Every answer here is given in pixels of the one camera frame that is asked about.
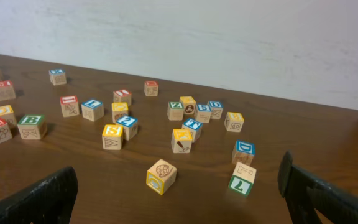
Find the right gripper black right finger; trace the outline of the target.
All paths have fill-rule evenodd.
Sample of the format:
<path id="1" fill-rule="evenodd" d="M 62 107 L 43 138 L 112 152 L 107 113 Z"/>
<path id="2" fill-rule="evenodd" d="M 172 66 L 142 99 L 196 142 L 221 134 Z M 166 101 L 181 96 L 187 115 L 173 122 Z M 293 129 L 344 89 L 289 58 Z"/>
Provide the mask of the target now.
<path id="1" fill-rule="evenodd" d="M 358 198 L 293 164 L 287 151 L 280 163 L 278 189 L 293 223 L 358 223 Z"/>

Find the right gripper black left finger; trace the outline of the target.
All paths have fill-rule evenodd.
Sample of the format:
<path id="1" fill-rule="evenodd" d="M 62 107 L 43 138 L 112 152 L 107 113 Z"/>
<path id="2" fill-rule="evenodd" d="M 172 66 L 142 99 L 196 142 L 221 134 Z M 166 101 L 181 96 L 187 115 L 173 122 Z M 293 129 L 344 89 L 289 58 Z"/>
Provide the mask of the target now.
<path id="1" fill-rule="evenodd" d="M 69 223 L 78 193 L 72 166 L 0 201 L 0 223 Z"/>

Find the green B block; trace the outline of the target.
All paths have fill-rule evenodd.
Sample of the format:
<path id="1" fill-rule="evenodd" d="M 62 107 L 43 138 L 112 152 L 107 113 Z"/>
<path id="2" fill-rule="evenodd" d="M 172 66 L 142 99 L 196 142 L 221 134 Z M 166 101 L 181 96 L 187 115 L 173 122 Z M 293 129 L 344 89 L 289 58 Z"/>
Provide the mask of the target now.
<path id="1" fill-rule="evenodd" d="M 28 114 L 21 118 L 17 127 L 24 140 L 40 140 L 47 133 L 47 123 L 44 115 Z"/>

